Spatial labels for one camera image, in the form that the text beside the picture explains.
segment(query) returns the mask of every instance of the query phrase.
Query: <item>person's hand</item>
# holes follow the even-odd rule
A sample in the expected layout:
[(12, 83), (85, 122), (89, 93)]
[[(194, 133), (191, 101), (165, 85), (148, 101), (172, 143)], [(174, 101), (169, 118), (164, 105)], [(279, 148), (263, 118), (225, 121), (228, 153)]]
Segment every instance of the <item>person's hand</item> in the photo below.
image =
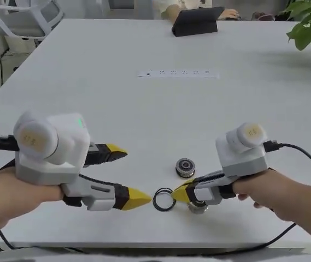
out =
[(272, 209), (282, 220), (290, 221), (290, 206), (298, 198), (301, 184), (274, 170), (267, 170), (233, 184), (239, 200), (251, 197), (255, 208)]
[(35, 186), (15, 177), (15, 169), (0, 171), (0, 229), (11, 219), (36, 209), (41, 203), (62, 200), (59, 186)]
[(239, 17), (239, 13), (235, 9), (225, 9), (218, 19), (223, 20), (226, 18), (238, 18), (238, 17)]

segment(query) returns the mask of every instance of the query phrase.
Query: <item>power strip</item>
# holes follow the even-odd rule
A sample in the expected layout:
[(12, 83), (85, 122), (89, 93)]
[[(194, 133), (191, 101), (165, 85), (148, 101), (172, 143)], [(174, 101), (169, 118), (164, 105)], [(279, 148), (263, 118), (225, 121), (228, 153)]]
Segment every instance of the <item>power strip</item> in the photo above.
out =
[(139, 78), (219, 78), (219, 74), (212, 69), (172, 69), (152, 70), (138, 73)]

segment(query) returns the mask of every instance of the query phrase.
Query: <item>person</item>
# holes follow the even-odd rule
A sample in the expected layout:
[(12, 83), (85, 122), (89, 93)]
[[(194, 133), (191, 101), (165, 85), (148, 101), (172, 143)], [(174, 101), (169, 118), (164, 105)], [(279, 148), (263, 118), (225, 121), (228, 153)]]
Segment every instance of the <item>person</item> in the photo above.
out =
[[(250, 197), (256, 208), (272, 209), (280, 219), (295, 222), (311, 234), (311, 186), (267, 170), (236, 181), (233, 190), (240, 200)], [(0, 171), (0, 229), (41, 203), (62, 198), (59, 186), (34, 186), (18, 180), (14, 168), (4, 169)]]
[[(169, 19), (175, 23), (181, 10), (212, 7), (210, 0), (153, 0), (156, 19)], [(239, 13), (235, 9), (225, 9), (219, 20), (226, 18), (238, 18)]]

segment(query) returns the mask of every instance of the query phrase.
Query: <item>black rubber ring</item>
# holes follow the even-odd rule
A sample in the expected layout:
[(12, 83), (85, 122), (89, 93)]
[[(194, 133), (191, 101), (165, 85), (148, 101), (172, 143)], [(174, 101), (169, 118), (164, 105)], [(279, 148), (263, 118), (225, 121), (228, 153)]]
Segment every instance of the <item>black rubber ring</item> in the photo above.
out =
[(162, 193), (166, 193), (166, 194), (169, 194), (171, 195), (172, 193), (172, 189), (171, 188), (168, 188), (168, 187), (162, 187), (160, 189), (158, 189), (155, 194), (154, 194), (154, 197), (153, 197), (153, 206), (155, 207), (155, 209), (157, 209), (158, 211), (160, 212), (167, 212), (167, 211), (170, 211), (171, 209), (173, 209), (173, 207), (176, 205), (176, 202), (177, 200), (173, 200), (173, 203), (170, 207), (167, 207), (167, 208), (163, 208), (161, 206), (159, 206), (156, 202), (156, 197)]
[(200, 202), (200, 201), (197, 201), (197, 202), (191, 202), (193, 205), (195, 205), (196, 207), (205, 207), (206, 206), (206, 203), (205, 202)]

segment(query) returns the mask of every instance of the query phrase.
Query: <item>tablet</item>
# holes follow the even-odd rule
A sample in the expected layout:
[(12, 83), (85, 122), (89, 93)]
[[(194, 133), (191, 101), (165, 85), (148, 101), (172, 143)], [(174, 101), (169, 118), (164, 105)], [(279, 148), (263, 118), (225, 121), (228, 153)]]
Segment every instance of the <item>tablet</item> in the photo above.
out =
[(224, 10), (224, 7), (182, 10), (172, 27), (172, 33), (176, 37), (184, 37), (217, 32), (216, 21)]

